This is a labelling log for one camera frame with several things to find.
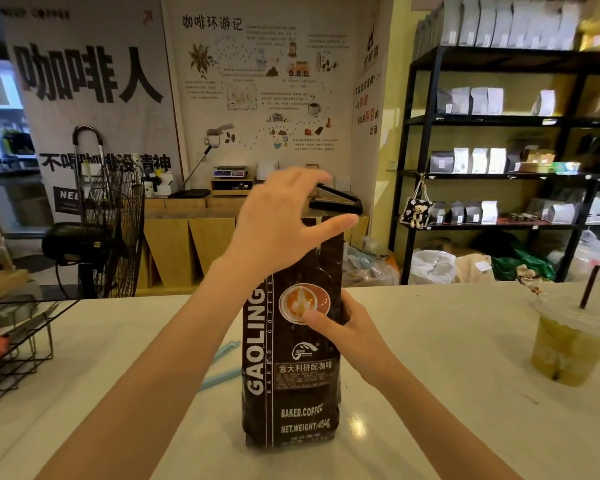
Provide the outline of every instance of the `plush keychain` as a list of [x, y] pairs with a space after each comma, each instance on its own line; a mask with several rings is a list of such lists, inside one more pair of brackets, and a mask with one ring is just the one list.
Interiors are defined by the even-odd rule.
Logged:
[[[422, 188], [424, 200], [418, 198], [420, 188]], [[423, 177], [420, 176], [413, 197], [408, 199], [404, 212], [400, 217], [400, 223], [407, 224], [412, 228], [424, 229], [429, 222], [429, 211], [432, 207], [433, 202], [429, 200], [429, 195], [427, 195], [427, 186], [423, 182]]]

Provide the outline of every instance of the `plastic cup lid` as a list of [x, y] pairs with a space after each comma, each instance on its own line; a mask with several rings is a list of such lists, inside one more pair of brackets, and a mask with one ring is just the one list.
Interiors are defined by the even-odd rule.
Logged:
[[538, 295], [535, 309], [545, 318], [600, 337], [600, 303], [592, 297], [583, 310], [580, 298], [574, 294], [544, 292]]

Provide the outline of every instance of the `hand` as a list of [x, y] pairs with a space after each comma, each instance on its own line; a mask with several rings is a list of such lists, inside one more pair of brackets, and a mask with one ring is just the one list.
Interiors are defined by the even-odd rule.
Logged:
[[249, 272], [263, 280], [352, 228], [358, 222], [354, 214], [332, 217], [312, 227], [302, 223], [307, 195], [318, 182], [330, 181], [326, 171], [289, 168], [274, 172], [264, 184], [254, 185], [225, 255], [240, 256], [236, 259], [247, 262]]
[[379, 388], [387, 379], [387, 371], [401, 366], [400, 361], [384, 343], [367, 309], [346, 290], [342, 290], [342, 304], [349, 316], [346, 325], [339, 325], [316, 310], [305, 311], [302, 318], [336, 345], [362, 379]]

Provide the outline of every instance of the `black coffee bag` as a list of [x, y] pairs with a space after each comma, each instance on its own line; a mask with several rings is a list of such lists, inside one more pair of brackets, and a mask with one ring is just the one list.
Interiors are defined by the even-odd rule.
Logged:
[[[314, 225], [314, 219], [304, 219]], [[302, 321], [305, 309], [343, 323], [340, 234], [269, 276], [242, 311], [242, 428], [247, 444], [332, 439], [340, 411], [340, 353]]]

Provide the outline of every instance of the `wire basket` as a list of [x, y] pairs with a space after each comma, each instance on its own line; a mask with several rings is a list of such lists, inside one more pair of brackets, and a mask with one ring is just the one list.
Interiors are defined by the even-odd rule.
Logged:
[[0, 303], [0, 400], [53, 358], [51, 323], [77, 302], [59, 311], [58, 301], [51, 306], [41, 301]]

